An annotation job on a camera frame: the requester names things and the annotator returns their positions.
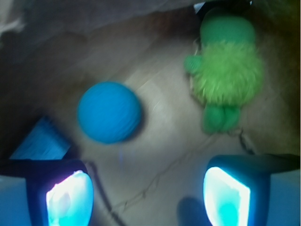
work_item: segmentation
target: stuffed animal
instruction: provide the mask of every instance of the stuffed animal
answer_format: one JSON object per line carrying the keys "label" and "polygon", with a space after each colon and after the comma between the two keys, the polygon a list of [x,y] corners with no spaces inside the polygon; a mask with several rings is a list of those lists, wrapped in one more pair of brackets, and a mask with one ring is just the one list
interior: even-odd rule
{"label": "stuffed animal", "polygon": [[193,95],[205,106],[204,132],[227,132],[238,125],[241,106],[261,89],[255,30],[243,17],[215,8],[204,17],[200,40],[200,55],[188,56],[184,68]]}

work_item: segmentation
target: blue ball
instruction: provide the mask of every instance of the blue ball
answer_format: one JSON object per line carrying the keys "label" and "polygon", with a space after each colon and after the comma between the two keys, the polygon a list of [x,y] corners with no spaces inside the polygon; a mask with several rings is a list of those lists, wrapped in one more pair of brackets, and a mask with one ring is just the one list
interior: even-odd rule
{"label": "blue ball", "polygon": [[123,141],[141,121],[137,96],[116,82],[98,83],[81,98],[78,120],[82,130],[93,140],[112,144]]}

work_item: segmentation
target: floor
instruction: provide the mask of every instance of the floor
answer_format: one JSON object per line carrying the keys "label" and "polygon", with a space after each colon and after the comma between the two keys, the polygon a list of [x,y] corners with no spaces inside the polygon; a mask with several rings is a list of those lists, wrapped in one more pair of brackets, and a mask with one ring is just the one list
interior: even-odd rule
{"label": "floor", "polygon": [[[90,170],[91,225],[116,225],[118,219],[126,225],[177,225],[179,201],[202,200],[208,161],[217,154],[247,154],[238,133],[201,131],[203,108],[191,97],[182,66],[194,52],[198,29],[192,8],[154,13],[85,36],[54,37],[20,65],[1,62],[0,158],[9,157],[32,122],[47,114]],[[257,154],[300,154],[299,43],[262,24],[256,29],[266,73],[261,93],[242,109],[245,142]],[[80,97],[107,80],[134,90],[144,111],[138,132],[116,145],[90,140],[77,123]]]}

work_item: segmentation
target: glowing light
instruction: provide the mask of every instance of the glowing light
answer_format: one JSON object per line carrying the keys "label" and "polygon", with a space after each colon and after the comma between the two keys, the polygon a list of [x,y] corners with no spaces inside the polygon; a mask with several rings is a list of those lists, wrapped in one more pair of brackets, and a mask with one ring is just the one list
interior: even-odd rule
{"label": "glowing light", "polygon": [[204,202],[213,226],[247,226],[250,188],[219,167],[207,170]]}
{"label": "glowing light", "polygon": [[94,200],[92,180],[79,170],[46,193],[49,226],[87,226]]}

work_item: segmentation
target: plush toy leg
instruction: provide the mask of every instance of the plush toy leg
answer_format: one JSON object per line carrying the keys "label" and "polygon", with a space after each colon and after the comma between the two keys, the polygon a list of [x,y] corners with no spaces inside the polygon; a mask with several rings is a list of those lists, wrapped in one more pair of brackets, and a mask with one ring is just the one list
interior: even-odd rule
{"label": "plush toy leg", "polygon": [[184,69],[186,72],[190,73],[192,76],[198,72],[201,67],[201,56],[188,56],[184,61]]}
{"label": "plush toy leg", "polygon": [[203,116],[205,133],[226,132],[235,128],[239,122],[238,107],[206,105]]}
{"label": "plush toy leg", "polygon": [[206,105],[203,115],[203,130],[205,133],[216,133],[222,130],[225,124],[224,108],[216,105]]}
{"label": "plush toy leg", "polygon": [[227,132],[234,129],[240,118],[240,109],[238,107],[223,107],[225,112],[225,122],[221,129],[222,132]]}

